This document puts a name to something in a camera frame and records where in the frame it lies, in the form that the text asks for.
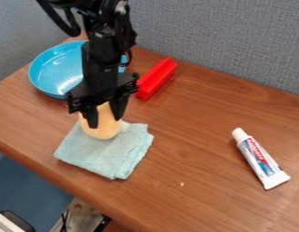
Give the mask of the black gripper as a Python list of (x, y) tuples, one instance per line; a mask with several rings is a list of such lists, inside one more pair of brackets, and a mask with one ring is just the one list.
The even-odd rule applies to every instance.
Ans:
[(70, 113), (80, 112), (91, 129), (98, 128), (98, 106), (108, 102), (115, 120), (124, 116), (130, 96), (138, 92), (136, 72), (120, 72), (119, 68), (128, 65), (123, 61), (123, 52), (112, 43), (83, 45), (84, 78), (66, 93)]

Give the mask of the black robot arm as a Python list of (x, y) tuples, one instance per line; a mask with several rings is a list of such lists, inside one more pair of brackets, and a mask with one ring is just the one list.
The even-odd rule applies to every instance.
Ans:
[(99, 126), (98, 106), (111, 105), (114, 118), (124, 116), (130, 96), (138, 92), (139, 74), (120, 72), (131, 64), (136, 31), (128, 0), (36, 0), (63, 32), (88, 41), (82, 47), (82, 82), (66, 94), (70, 112), (80, 112), (88, 127)]

